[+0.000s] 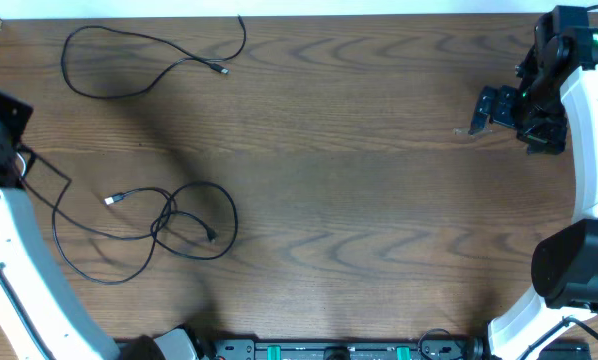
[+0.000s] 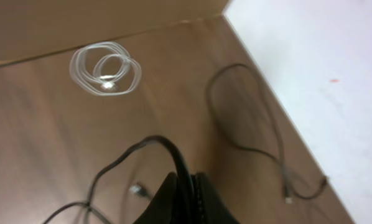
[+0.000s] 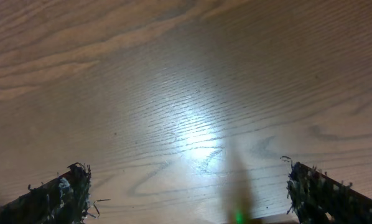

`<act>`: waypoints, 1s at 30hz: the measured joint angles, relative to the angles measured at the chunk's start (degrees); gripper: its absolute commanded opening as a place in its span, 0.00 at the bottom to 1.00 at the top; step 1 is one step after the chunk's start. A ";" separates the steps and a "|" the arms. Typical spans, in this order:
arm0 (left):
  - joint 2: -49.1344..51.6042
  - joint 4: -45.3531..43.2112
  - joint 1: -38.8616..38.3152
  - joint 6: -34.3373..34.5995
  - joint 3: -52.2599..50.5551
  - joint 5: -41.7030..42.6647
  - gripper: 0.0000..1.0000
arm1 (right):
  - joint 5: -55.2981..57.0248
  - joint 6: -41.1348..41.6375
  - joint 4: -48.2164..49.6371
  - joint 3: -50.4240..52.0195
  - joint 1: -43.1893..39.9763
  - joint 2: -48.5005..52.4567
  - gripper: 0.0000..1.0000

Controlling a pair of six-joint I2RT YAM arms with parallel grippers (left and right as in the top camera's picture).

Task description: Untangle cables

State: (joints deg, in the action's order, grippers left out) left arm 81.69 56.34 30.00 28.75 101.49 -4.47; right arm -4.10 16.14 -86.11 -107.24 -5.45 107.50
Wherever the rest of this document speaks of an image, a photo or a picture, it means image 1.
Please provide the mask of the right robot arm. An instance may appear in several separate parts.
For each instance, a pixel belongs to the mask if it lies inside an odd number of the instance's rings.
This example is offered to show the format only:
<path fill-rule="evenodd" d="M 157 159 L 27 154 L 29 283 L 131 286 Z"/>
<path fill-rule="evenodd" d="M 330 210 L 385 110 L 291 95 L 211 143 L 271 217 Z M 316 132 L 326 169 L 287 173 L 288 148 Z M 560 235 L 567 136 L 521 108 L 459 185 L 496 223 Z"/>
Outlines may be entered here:
<path fill-rule="evenodd" d="M 512 129 L 531 154 L 570 151 L 575 202 L 570 224 L 541 241 L 531 284 L 481 337 L 458 349 L 463 359 L 584 359 L 586 344 L 559 343 L 598 316 L 598 28 L 581 6 L 558 6 L 534 27 L 517 66 L 516 87 L 485 87 L 469 131 Z"/>

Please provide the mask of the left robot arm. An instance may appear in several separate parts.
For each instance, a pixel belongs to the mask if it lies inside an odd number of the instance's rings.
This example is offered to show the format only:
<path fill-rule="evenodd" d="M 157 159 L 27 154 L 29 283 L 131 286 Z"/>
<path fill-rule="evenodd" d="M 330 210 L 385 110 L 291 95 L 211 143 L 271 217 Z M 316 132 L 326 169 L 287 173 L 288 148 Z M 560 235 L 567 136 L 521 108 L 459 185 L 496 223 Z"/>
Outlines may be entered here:
<path fill-rule="evenodd" d="M 198 359 L 175 328 L 120 344 L 88 314 L 55 262 L 24 187 L 36 161 L 21 138 L 30 105 L 0 92 L 0 326 L 20 359 Z"/>

